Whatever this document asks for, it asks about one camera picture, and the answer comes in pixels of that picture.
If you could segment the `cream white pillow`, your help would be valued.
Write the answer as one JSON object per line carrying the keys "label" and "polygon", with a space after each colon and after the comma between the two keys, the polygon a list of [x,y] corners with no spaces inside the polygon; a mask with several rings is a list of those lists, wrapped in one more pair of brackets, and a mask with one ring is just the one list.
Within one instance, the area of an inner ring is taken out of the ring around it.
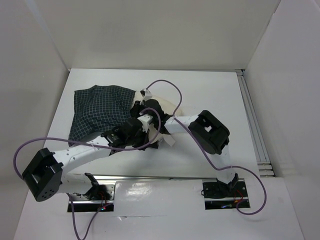
{"label": "cream white pillow", "polygon": [[[131,104],[131,108],[130,108],[130,115],[132,117],[137,117],[139,116],[139,112],[140,110],[136,110],[135,107],[135,103],[136,102],[140,102],[143,99],[142,94],[139,91],[135,91],[134,92],[134,97],[132,100],[132,104]],[[165,118],[170,118],[173,115],[174,110],[176,109],[176,105],[174,105],[172,102],[157,96],[157,95],[153,95],[152,100],[156,100],[159,104],[159,107],[155,107],[155,110],[157,110],[158,114],[161,117],[161,121],[164,121]],[[154,136],[157,133],[158,127],[154,127],[154,126],[150,126],[149,127],[149,134],[148,134],[148,138],[149,140],[153,139]]]}

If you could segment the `dark plaid pillowcase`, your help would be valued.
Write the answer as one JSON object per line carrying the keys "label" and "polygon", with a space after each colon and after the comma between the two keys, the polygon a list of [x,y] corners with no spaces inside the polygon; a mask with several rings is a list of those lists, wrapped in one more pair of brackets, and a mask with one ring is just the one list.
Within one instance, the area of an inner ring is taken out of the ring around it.
{"label": "dark plaid pillowcase", "polygon": [[109,131],[131,117],[136,91],[118,85],[94,85],[76,90],[74,115],[68,139],[79,142],[86,137]]}

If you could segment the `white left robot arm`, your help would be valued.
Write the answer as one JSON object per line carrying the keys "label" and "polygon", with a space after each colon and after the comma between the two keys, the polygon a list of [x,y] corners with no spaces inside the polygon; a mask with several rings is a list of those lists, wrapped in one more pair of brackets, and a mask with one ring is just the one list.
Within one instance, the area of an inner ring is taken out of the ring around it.
{"label": "white left robot arm", "polygon": [[158,118],[143,115],[129,118],[122,125],[89,142],[77,142],[65,150],[40,149],[22,173],[22,179],[37,202],[50,199],[57,193],[76,193],[92,200],[99,193],[99,184],[91,173],[72,174],[71,171],[112,153],[148,148],[150,126],[161,128]]}

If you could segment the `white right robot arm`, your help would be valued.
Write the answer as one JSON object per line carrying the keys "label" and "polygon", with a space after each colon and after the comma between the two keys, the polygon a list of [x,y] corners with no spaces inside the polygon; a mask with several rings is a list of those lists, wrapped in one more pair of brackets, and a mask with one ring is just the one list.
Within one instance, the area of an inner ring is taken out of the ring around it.
{"label": "white right robot arm", "polygon": [[239,176],[232,169],[229,153],[230,131],[208,110],[203,110],[198,115],[174,116],[163,111],[160,103],[155,99],[136,100],[130,114],[137,117],[138,113],[146,108],[152,108],[160,116],[160,123],[156,114],[149,113],[155,117],[154,127],[160,128],[160,135],[172,135],[188,133],[200,146],[200,150],[209,157],[213,168],[222,173],[217,177],[218,190],[223,196],[230,196],[236,189]]}

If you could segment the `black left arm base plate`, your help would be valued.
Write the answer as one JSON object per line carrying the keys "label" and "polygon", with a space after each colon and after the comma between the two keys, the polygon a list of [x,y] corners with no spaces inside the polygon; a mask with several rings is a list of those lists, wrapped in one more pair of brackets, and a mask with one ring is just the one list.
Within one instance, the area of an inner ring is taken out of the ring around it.
{"label": "black left arm base plate", "polygon": [[94,213],[97,210],[101,212],[114,211],[116,182],[105,181],[99,184],[96,192],[87,195],[72,193],[71,199],[75,213]]}

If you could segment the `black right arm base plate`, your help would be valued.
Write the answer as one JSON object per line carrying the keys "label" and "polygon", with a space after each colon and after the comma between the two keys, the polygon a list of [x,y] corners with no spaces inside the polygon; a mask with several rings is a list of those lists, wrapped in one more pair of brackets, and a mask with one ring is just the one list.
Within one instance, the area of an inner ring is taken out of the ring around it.
{"label": "black right arm base plate", "polygon": [[239,180],[231,190],[225,190],[216,179],[203,179],[200,194],[206,210],[249,209],[250,200],[244,180]]}

